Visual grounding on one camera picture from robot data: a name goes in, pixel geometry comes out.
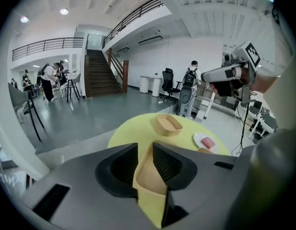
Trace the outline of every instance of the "tan basket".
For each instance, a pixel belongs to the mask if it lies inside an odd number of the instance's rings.
[[[183,126],[169,114],[156,115],[156,132],[161,136],[176,136]]]
[[[210,154],[213,154],[210,150],[205,149],[205,148],[199,148],[198,151],[199,151],[199,152],[203,152],[203,153],[210,153]]]

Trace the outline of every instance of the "wooden tray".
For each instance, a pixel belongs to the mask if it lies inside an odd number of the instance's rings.
[[[177,136],[183,126],[169,114],[156,115],[156,132],[161,136]]]

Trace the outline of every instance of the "pink sponge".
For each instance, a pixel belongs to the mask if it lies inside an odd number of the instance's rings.
[[[206,146],[206,148],[208,149],[211,149],[215,143],[209,138],[209,137],[206,137],[206,138],[203,138],[201,140],[202,144],[204,144]]]

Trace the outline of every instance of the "white shirt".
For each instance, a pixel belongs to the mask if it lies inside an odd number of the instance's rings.
[[[53,76],[53,66],[47,66],[44,70],[44,75],[42,75],[42,79],[49,81],[49,76]]]
[[[191,65],[190,67],[189,67],[189,69],[191,70],[191,71],[195,71],[195,69],[197,69],[196,70],[196,74],[197,74],[197,84],[199,83],[199,80],[201,79],[201,71],[199,70],[199,68],[198,67],[196,67],[196,66],[193,66],[193,65]],[[197,90],[197,84],[195,84],[193,87],[192,87],[192,89],[193,90]]]

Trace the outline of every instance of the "doorway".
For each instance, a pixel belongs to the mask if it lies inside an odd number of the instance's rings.
[[[87,49],[101,50],[103,35],[89,33]]]

